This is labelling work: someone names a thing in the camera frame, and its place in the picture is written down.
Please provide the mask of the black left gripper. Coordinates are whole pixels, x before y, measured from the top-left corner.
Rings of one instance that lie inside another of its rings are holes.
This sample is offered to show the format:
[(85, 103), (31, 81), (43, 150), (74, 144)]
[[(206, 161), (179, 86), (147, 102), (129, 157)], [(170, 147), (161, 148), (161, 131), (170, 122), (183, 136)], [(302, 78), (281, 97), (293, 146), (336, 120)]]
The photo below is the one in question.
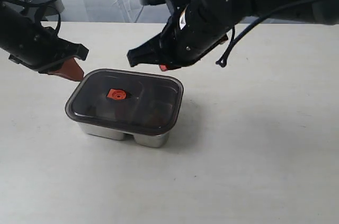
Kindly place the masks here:
[(74, 82), (84, 78), (84, 71), (74, 58), (86, 60), (88, 49), (80, 43), (60, 38), (56, 28), (31, 20), (7, 22), (8, 59), (30, 70), (50, 72)]

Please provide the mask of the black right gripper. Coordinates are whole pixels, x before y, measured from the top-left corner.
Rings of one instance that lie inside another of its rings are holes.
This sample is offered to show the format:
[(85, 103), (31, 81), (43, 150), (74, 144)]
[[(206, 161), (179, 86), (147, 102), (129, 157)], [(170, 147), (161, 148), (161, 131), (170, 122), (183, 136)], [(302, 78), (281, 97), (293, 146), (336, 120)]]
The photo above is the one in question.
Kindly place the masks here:
[(202, 5), (188, 5), (173, 15), (158, 35), (127, 53), (131, 67), (158, 65), (161, 71), (192, 66), (228, 40), (227, 29)]

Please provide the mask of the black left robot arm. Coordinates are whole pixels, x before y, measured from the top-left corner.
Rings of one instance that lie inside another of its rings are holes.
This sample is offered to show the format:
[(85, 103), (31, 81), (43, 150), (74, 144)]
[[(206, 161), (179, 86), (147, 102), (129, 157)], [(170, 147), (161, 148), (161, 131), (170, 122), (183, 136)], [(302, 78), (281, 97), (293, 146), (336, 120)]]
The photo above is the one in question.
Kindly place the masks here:
[(84, 72), (76, 61), (86, 60), (89, 50), (60, 38), (60, 21), (56, 28), (41, 24), (48, 10), (60, 15), (58, 2), (1, 0), (1, 49), (10, 61), (30, 70), (80, 82)]

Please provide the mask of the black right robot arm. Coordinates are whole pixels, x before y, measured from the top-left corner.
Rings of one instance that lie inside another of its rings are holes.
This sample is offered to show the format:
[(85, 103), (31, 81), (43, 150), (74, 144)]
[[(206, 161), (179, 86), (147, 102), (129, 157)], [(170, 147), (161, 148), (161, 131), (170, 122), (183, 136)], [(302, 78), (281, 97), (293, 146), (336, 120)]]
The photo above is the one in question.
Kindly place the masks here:
[(194, 65), (216, 46), (228, 42), (217, 60), (225, 67), (234, 46), (267, 19), (322, 25), (338, 24), (338, 0), (140, 0), (165, 4), (170, 12), (162, 31), (128, 51), (131, 67), (159, 65), (175, 70)]

